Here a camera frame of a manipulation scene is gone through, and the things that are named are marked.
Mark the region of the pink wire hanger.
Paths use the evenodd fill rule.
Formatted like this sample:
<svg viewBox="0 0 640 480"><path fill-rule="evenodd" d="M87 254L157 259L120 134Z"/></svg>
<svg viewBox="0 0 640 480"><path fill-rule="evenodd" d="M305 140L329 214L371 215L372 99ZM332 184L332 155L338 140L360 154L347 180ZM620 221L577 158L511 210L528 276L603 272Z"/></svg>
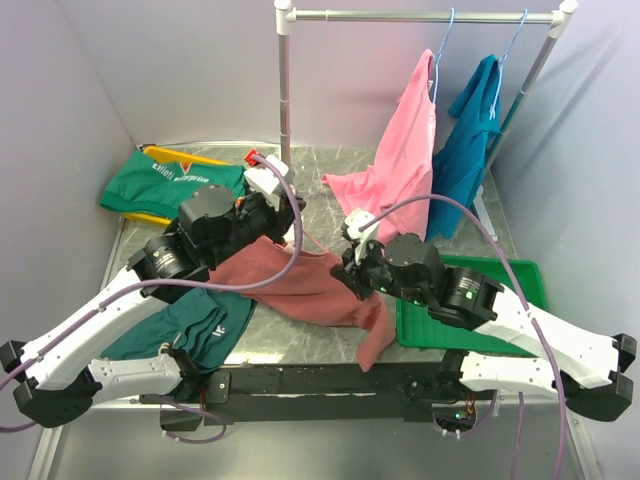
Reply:
<svg viewBox="0 0 640 480"><path fill-rule="evenodd" d="M325 254L333 253L328 247L326 247L319 240L317 240L315 237L313 237L307 230L303 229L303 234L306 237L306 239L310 240L314 245L316 245Z"/></svg>

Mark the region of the salmon red t shirt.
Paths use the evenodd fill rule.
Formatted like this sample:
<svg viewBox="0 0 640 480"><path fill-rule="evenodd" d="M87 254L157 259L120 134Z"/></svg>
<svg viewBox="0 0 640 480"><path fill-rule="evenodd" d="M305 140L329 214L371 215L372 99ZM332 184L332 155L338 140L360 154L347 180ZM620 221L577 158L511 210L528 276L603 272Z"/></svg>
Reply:
<svg viewBox="0 0 640 480"><path fill-rule="evenodd" d="M257 283L280 272L292 254L292 249L263 236L211 270L209 281L224 285ZM395 326L381 294L360 300L330 274L340 264L341 259L328 250L319 254L303 251L284 277L242 294L296 321L366 331L356 358L361 370L367 372L395 339Z"/></svg>

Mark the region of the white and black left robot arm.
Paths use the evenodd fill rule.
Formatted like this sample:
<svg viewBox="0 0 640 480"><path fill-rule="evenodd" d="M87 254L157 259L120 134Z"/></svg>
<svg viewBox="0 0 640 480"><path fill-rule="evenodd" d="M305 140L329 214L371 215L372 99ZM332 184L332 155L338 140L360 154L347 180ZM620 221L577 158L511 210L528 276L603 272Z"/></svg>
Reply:
<svg viewBox="0 0 640 480"><path fill-rule="evenodd" d="M141 321L204 287L210 271L259 238L280 242L288 230L300 233L305 206L289 188L252 191L241 200L222 186L197 190L164 233L92 300L41 337L2 346L1 365L18 382L13 398L19 412L53 428L94 405L136 394L192 399L202 374L182 348L161 347L138 360L100 355Z"/></svg>

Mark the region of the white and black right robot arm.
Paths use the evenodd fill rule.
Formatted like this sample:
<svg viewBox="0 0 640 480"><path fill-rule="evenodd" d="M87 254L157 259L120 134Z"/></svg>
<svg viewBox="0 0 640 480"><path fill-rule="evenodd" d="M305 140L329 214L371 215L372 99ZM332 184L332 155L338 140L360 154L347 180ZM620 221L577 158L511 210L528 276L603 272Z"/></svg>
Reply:
<svg viewBox="0 0 640 480"><path fill-rule="evenodd" d="M343 236L349 247L331 273L358 299L384 293L441 324L526 351L509 357L447 350L437 376L443 397L486 390L557 397L570 411L600 422L617 420L631 406L634 383L626 371L636 358L633 337L564 321L490 276L444 263L435 246L414 234L387 245L357 228Z"/></svg>

